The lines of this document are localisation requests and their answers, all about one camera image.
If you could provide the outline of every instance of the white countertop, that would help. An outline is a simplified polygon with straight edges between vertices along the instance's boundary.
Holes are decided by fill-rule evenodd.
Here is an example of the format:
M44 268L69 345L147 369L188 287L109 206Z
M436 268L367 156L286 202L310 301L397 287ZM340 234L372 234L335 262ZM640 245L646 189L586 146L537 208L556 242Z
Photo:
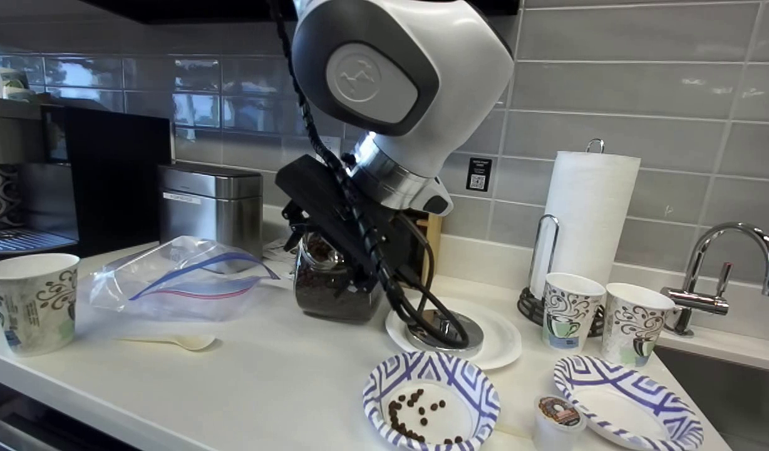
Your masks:
M82 272L115 255L82 261ZM513 321L524 356L491 380L501 395L499 427L486 451L533 447L532 406L552 390L560 361L538 327L513 308L517 292L438 278L436 292L481 301ZM384 312L343 326L302 312L291 290L260 287L250 308L225 322L152 322L77 302L77 337L49 356L17 357L0 332L0 384L76 415L139 447L385 447L362 411L362 387L377 364L398 354ZM205 354L119 341L145 331L208 331L224 342ZM651 377L692 397L660 357ZM729 447L705 419L710 451ZM586 432L578 447L612 447Z

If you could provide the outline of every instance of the wall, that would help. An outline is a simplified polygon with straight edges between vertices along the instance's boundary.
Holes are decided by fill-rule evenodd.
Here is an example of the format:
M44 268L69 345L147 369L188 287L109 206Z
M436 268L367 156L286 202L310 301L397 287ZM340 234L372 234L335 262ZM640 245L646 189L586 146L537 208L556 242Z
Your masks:
M526 0L494 25L517 47L513 83L444 171L457 212L446 233L532 245L560 148L606 137L643 161L618 261L682 271L722 221L769 229L769 3ZM305 149L270 25L144 27L104 14L0 17L0 65L35 89L176 119L180 161L274 173ZM349 148L362 131L318 114ZM463 187L469 158L491 158L488 192ZM760 280L760 251L726 237L710 272Z

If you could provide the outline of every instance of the wall outlet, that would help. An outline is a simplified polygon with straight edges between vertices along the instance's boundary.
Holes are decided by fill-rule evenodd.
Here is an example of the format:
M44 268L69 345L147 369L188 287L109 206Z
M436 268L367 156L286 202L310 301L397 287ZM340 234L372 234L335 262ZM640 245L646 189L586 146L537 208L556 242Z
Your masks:
M467 189L488 189L491 158L469 158Z

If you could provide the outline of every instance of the cup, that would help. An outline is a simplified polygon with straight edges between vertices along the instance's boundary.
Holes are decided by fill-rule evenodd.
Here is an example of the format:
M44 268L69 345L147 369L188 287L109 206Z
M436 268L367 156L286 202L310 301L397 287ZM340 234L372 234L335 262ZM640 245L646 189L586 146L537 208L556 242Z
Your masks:
M548 272L543 280L543 341L581 351L606 287L577 272Z
M538 451L572 451L586 427L585 414L560 395L541 395L533 414Z
M77 262L70 253L0 261L0 326L16 354L49 354L76 337Z
M678 312L676 302L660 290L608 283L601 342L605 361L628 369L643 366L653 354L665 321L673 312Z

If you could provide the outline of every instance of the wire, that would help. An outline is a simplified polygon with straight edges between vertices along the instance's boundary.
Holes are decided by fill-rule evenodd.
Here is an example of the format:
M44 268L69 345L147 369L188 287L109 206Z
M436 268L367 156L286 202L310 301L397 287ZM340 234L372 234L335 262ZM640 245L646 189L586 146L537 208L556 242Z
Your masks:
M388 268L385 258L384 258L384 248L382 248L382 234L377 233L377 228L372 226L372 221L367 218L367 211L362 208L362 198L355 196L353 189L353 181L350 174L345 173L343 163L333 156L333 149L329 149L317 131L317 119L314 119L314 113L310 113L310 105L305 99L305 93L302 89L299 79L296 79L296 70L293 70L293 58L291 58L291 38L288 38L288 30L286 30L286 17L284 17L284 8L281 8L281 0L266 0L268 9L270 9L270 17L276 22L276 30L279 30L279 38L281 38L281 45L284 45L284 55L286 55L286 65L288 65L288 75L291 75L291 83L293 83L293 89L296 89L296 97L299 97L299 107L302 107L302 114L303 114L303 123L305 123L305 134L314 146L314 149L318 152L318 158L327 163L327 167L332 171L332 174L335 177L340 192L343 192L343 199L353 214L353 222L359 226L359 233L364 237L364 245L372 255L372 262L373 262L373 272L392 302L392 308L402 316L402 321L409 326L409 327L423 327L431 337L436 337L438 342L444 345L451 345L451 348L467 348L469 345L469 335L463 331L463 326L459 322L459 318L431 292L431 283L433 283L433 251L431 245L427 242L427 237L417 229L417 226L410 221L403 221L409 222L410 228L410 234L422 242L422 251L428 253L428 280L427 285L422 280L413 280L409 276L403 276L403 271L393 271ZM397 280L397 276L422 290L422 302L418 308L413 308L402 287L402 283ZM428 322L423 318L423 308L427 302L431 301L431 305L438 310L438 316L446 321L442 326L436 322Z

